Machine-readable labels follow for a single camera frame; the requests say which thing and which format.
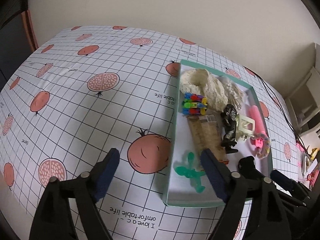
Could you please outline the pink hair roller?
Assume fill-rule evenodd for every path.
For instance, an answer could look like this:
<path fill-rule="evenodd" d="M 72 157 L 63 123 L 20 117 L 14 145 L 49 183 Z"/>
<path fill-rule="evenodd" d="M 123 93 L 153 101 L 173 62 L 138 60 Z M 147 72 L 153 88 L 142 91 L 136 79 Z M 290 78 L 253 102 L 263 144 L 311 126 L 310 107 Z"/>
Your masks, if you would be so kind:
<path fill-rule="evenodd" d="M 255 121 L 254 137 L 251 138 L 251 144 L 256 147 L 260 154 L 263 151 L 264 142 L 268 139 L 265 126 L 263 124 L 259 108 L 253 105 L 248 110 L 249 117 Z"/>

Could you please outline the cream plastic hair clip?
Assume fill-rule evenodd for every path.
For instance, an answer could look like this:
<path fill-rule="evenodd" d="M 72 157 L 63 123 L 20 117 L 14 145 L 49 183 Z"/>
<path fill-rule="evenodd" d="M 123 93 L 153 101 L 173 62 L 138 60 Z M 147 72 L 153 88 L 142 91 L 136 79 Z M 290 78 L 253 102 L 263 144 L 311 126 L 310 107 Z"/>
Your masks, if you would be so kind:
<path fill-rule="evenodd" d="M 247 116 L 236 116 L 236 141 L 245 142 L 254 137 L 255 121 Z"/>

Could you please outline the green plastic toy figure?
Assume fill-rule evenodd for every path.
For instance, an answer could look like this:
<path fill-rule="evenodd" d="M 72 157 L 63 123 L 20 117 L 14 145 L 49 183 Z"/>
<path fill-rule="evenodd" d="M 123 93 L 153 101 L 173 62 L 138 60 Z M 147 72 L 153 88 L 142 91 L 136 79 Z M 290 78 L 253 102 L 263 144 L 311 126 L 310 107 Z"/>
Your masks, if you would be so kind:
<path fill-rule="evenodd" d="M 187 155 L 187 165 L 175 166 L 174 171 L 179 176 L 190 180 L 190 185 L 194 188 L 196 193 L 202 193 L 206 187 L 202 185 L 201 177 L 206 173 L 204 170 L 198 171 L 194 168 L 195 154 L 189 152 Z"/>

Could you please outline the black toy car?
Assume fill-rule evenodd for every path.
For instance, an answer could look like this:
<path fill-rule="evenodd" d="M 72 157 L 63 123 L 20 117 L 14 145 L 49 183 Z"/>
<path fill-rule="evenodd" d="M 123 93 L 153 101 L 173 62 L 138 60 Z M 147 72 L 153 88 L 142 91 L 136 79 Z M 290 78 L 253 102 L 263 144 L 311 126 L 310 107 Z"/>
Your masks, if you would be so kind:
<path fill-rule="evenodd" d="M 225 129 L 225 135 L 221 142 L 221 146 L 225 148 L 227 154 L 238 152 L 237 149 L 233 147 L 237 144 L 236 142 L 236 116 L 237 111 L 235 107 L 231 104 L 227 104 L 220 114 L 223 127 Z"/>

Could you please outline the biscuit snack packet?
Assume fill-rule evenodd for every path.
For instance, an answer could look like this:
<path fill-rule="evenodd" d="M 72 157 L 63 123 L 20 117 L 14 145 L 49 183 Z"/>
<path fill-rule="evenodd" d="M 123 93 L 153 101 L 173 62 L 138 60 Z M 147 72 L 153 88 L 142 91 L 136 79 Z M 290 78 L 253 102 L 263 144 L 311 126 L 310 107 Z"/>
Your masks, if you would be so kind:
<path fill-rule="evenodd" d="M 221 146 L 222 137 L 215 115 L 188 116 L 187 122 L 196 153 L 200 156 L 203 150 L 209 149 L 219 162 L 227 165 L 229 160 L 225 148 Z"/>

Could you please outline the cotton swabs plastic bag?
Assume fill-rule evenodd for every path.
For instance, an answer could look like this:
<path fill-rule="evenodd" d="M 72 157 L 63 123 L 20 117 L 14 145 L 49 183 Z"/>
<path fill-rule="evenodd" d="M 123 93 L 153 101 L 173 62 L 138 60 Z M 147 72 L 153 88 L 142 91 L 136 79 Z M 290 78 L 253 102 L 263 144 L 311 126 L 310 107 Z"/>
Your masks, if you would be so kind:
<path fill-rule="evenodd" d="M 228 77 L 220 77 L 220 82 L 223 85 L 225 94 L 228 98 L 228 103 L 233 105 L 237 110 L 242 109 L 244 103 L 244 92 Z"/>

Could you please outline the cream lace scrunchie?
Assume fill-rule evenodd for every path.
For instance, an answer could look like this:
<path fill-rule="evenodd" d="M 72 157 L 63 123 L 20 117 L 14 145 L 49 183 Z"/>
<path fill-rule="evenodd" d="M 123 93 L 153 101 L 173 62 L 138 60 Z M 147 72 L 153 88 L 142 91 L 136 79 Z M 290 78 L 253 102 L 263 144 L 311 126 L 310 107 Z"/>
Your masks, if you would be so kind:
<path fill-rule="evenodd" d="M 216 112 L 223 112 L 228 104 L 228 96 L 221 81 L 206 69 L 191 69 L 182 72 L 180 91 L 206 97 L 208 108 Z"/>

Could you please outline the colourful plastic clips bundle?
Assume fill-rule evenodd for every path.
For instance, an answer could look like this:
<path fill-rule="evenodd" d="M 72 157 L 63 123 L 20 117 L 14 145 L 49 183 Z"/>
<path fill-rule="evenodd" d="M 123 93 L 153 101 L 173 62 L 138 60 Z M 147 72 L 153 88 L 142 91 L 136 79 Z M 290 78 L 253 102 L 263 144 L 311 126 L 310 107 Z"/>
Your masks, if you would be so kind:
<path fill-rule="evenodd" d="M 205 115 L 208 109 L 207 98 L 202 95 L 185 93 L 182 101 L 184 115 Z"/>

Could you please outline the white wooden shelf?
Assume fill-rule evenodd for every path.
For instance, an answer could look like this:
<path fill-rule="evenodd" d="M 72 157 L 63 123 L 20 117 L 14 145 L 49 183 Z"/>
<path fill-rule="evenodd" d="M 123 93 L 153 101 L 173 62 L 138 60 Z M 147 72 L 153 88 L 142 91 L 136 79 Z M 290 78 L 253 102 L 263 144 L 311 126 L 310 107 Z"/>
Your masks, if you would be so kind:
<path fill-rule="evenodd" d="M 315 64 L 285 99 L 295 131 L 303 136 L 319 134 L 319 44 L 315 44 Z"/>

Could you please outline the pomegranate grid tablecloth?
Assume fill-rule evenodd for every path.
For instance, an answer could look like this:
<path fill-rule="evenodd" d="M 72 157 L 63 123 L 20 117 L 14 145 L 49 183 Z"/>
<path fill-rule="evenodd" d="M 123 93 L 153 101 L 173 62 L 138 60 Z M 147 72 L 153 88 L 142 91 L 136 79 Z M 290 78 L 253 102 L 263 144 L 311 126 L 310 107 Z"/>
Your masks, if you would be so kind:
<path fill-rule="evenodd" d="M 272 164 L 298 178 L 295 137 L 276 91 L 243 66 L 182 38 L 145 29 L 73 27 L 20 63 L 1 91 L 1 212 L 28 239 L 44 191 L 44 170 L 59 178 L 89 171 L 110 148 L 120 164 L 98 210 L 114 239 L 206 239 L 221 208 L 182 209 L 162 202 L 167 171 L 135 171 L 127 151 L 171 140 L 178 63 L 190 60 L 253 86 L 266 108 Z"/>

